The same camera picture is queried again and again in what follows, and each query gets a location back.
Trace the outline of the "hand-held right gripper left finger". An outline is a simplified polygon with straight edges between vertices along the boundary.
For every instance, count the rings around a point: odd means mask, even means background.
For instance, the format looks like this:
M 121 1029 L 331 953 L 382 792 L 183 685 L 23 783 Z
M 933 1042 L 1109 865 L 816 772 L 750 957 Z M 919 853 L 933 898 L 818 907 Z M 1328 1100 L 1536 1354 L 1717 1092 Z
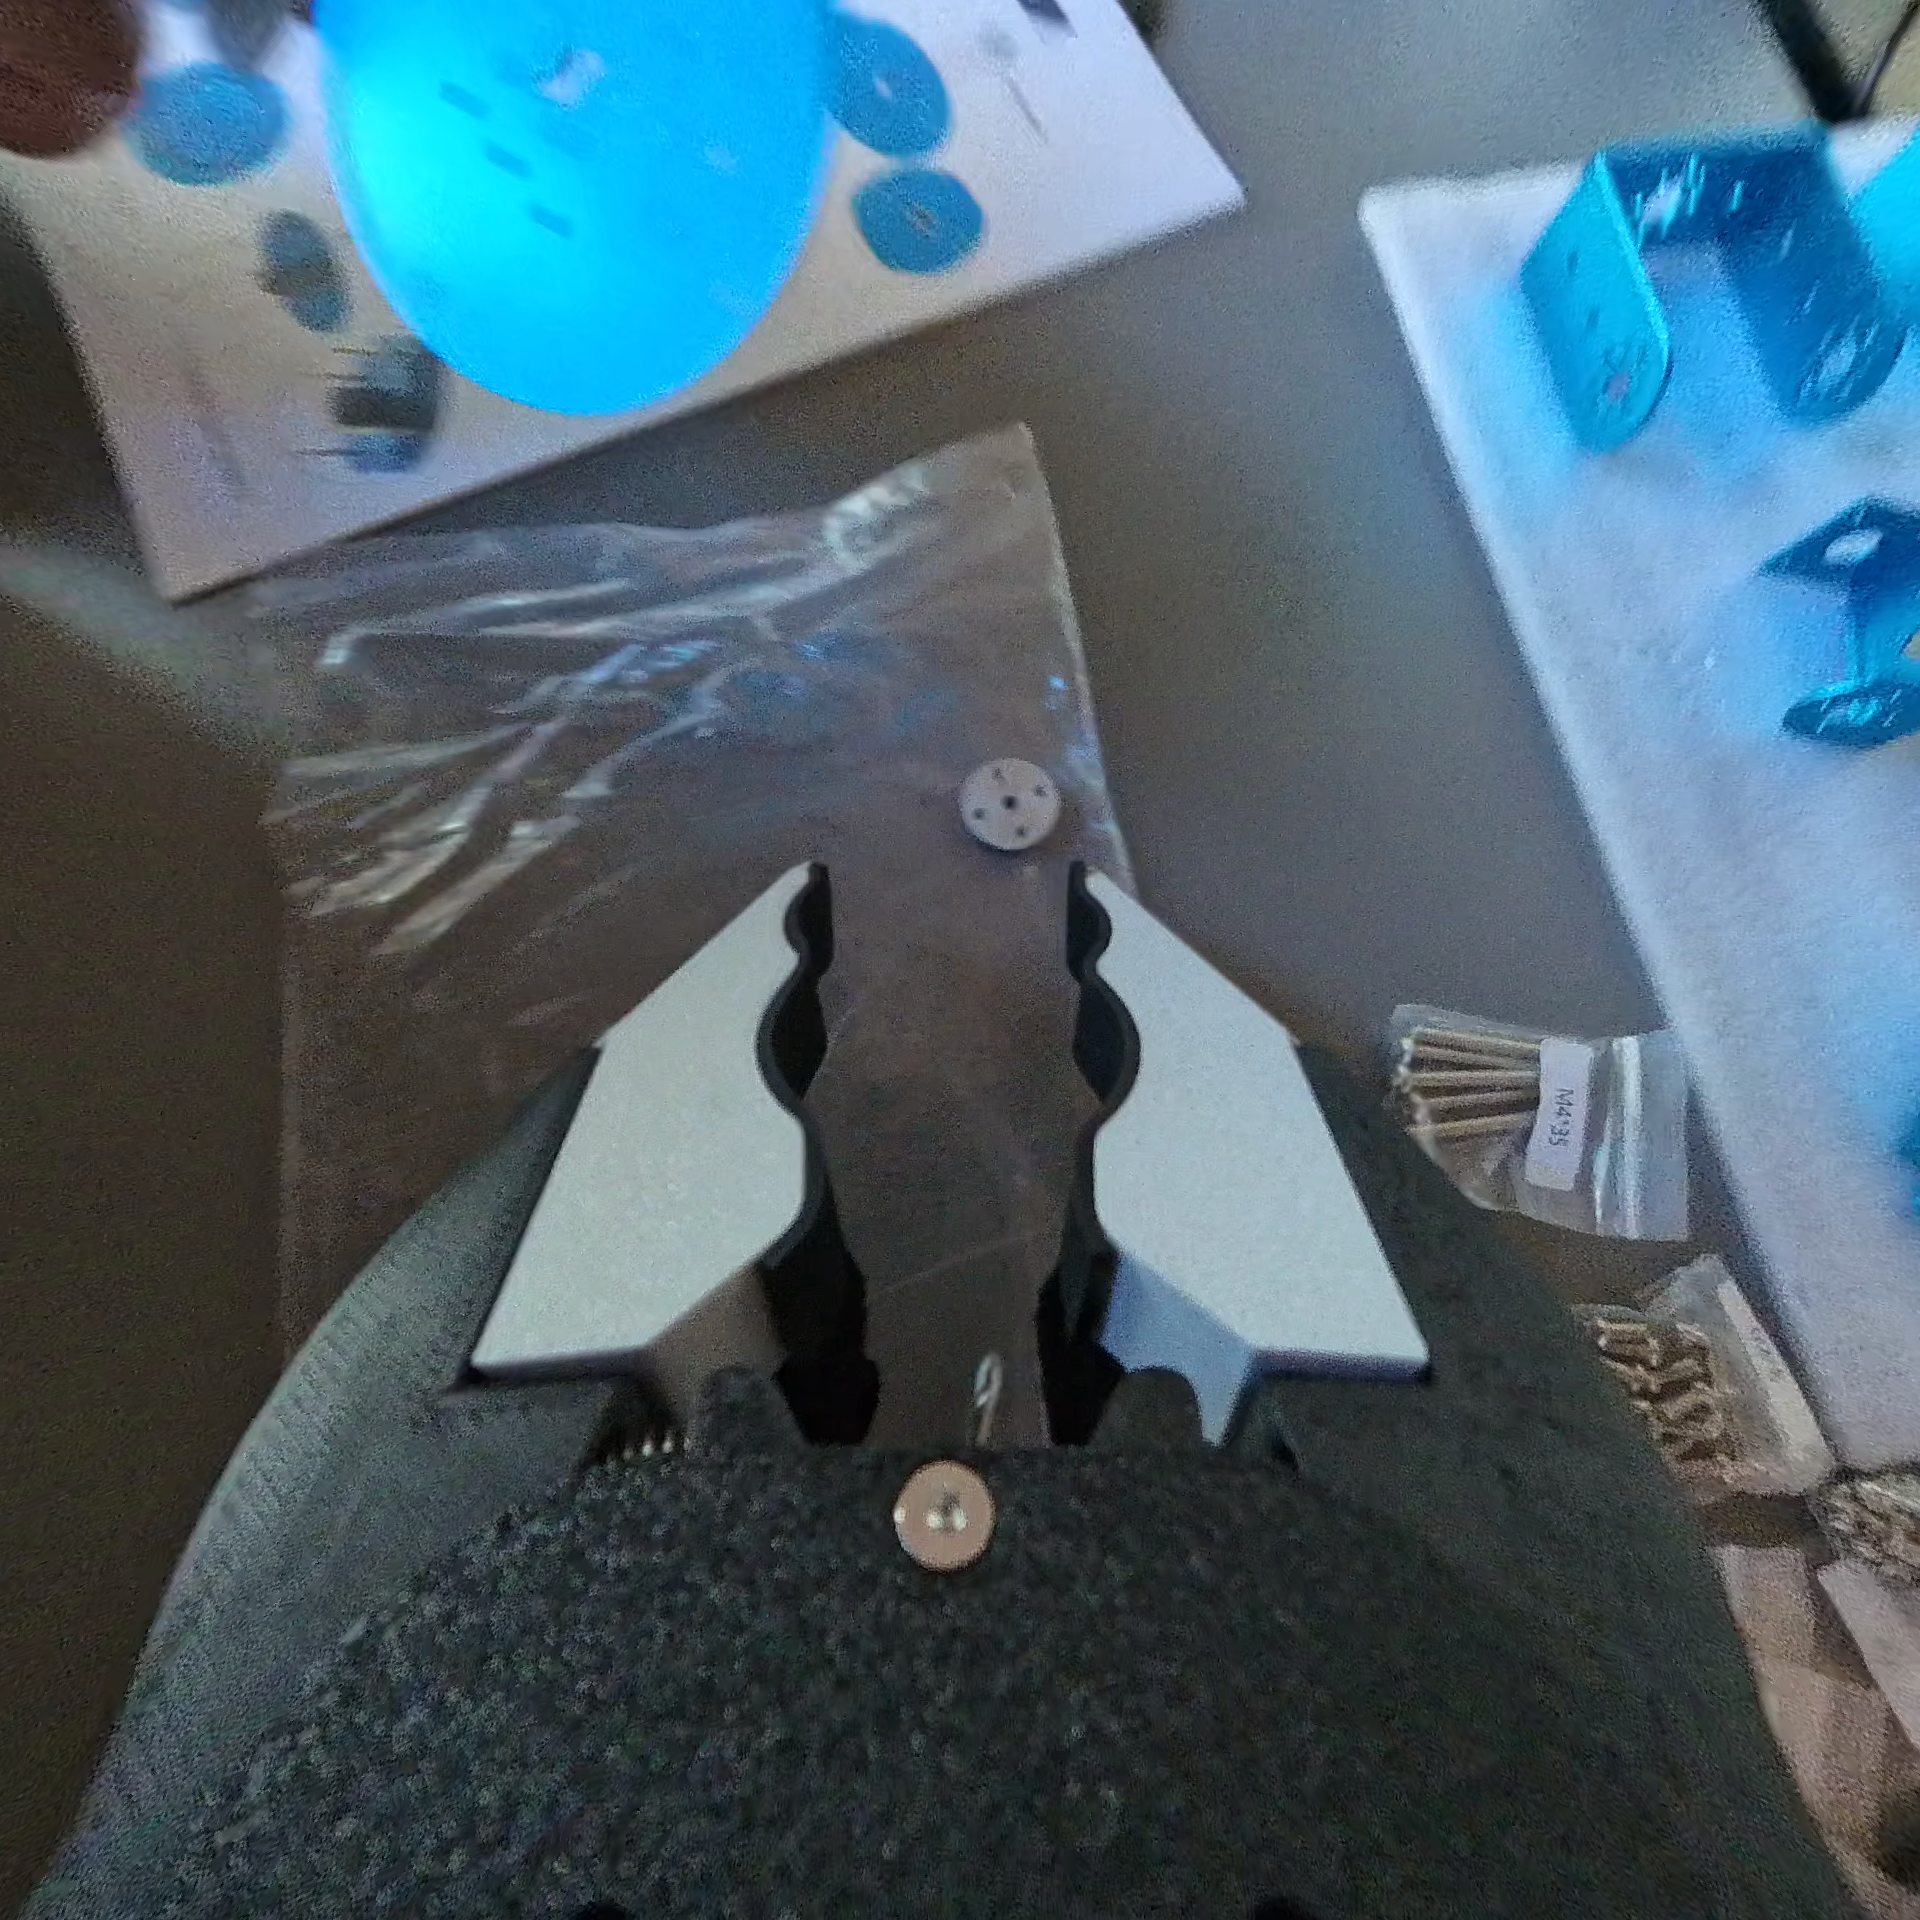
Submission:
M 808 1095 L 832 882 L 782 874 L 592 1045 L 471 1348 L 487 1381 L 792 1376 L 846 1339 L 846 1243 Z

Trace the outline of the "white foam sheet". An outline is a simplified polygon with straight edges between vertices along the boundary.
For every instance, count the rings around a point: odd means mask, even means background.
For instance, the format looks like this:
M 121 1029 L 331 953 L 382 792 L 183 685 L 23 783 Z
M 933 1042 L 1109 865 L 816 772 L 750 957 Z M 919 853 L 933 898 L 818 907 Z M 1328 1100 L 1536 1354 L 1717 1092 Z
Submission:
M 1785 733 L 1842 624 L 1763 565 L 1863 496 L 1915 505 L 1915 345 L 1790 425 L 1714 265 L 1679 259 L 1669 391 L 1583 451 L 1520 293 L 1575 176 L 1382 184 L 1361 229 L 1811 1400 L 1847 1466 L 1913 1464 L 1915 740 Z

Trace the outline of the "blue U-shaped metal bracket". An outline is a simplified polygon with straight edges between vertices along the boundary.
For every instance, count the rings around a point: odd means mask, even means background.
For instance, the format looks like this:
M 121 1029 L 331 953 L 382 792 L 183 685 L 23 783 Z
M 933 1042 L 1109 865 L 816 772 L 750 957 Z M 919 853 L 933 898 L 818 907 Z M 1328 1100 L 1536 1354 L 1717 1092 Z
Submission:
M 1821 128 L 1599 148 L 1527 253 L 1520 291 L 1575 442 L 1634 440 L 1667 396 L 1673 333 L 1648 268 L 1720 265 L 1767 396 L 1825 425 L 1879 393 L 1912 323 Z

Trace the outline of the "blue round metal plate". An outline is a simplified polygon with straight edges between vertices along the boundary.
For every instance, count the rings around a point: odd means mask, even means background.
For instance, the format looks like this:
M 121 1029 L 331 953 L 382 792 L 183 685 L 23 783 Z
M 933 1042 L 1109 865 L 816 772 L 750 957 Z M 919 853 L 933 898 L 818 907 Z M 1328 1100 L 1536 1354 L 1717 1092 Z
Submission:
M 334 197 L 477 389 L 625 416 L 726 364 L 826 192 L 821 2 L 323 2 Z

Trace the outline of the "clear plastic bag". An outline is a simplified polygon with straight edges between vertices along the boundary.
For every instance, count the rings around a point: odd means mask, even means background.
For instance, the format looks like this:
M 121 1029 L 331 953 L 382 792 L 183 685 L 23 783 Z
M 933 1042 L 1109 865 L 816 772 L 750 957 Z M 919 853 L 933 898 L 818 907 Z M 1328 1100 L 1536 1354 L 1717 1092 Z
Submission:
M 808 1095 L 870 1283 L 877 1436 L 1045 1436 L 1035 1317 L 1093 1098 L 1067 869 L 1137 890 L 1040 448 L 1005 425 L 824 507 L 702 530 L 345 545 L 248 595 L 295 711 L 279 1331 L 781 874 L 834 957 Z M 959 786 L 1047 768 L 1064 821 L 978 847 Z

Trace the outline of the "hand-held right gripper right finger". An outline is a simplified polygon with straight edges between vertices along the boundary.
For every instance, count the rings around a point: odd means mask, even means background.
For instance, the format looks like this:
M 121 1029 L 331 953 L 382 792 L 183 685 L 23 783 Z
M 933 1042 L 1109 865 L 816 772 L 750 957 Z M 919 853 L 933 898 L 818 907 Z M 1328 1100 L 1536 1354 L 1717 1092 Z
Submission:
M 1415 1386 L 1430 1343 L 1281 1020 L 1074 863 L 1074 1144 L 1050 1274 L 1050 1440 L 1162 1370 L 1226 1442 L 1269 1378 Z

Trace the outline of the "assembly guide booklet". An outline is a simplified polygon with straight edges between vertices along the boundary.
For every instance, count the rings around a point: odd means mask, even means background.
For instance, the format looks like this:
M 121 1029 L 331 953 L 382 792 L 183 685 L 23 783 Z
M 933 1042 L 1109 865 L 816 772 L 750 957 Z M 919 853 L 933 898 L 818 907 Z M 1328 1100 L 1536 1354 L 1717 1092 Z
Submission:
M 6 155 L 173 603 L 1245 204 L 1123 5 L 827 5 L 824 200 L 781 300 L 674 397 L 538 412 L 455 375 L 374 283 L 334 197 L 313 8 L 142 5 L 129 117 L 70 159 Z

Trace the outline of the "small round silver flange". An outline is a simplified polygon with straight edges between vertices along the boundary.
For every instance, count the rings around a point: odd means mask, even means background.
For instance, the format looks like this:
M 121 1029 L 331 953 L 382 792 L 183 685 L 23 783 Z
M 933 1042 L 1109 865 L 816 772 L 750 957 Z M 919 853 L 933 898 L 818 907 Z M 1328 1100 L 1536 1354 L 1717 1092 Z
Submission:
M 959 819 L 984 849 L 1025 858 L 1059 831 L 1065 803 L 1055 776 L 1031 760 L 1002 757 L 978 763 L 955 796 Z

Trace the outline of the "small blue metal bracket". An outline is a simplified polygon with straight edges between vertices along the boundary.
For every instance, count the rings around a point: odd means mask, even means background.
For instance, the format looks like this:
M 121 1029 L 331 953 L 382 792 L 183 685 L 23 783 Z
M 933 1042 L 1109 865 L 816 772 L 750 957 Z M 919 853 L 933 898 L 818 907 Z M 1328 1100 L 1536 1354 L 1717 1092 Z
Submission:
M 1789 737 L 1875 753 L 1918 733 L 1918 509 L 1866 496 L 1770 556 L 1760 575 L 1831 597 L 1841 674 L 1783 713 Z

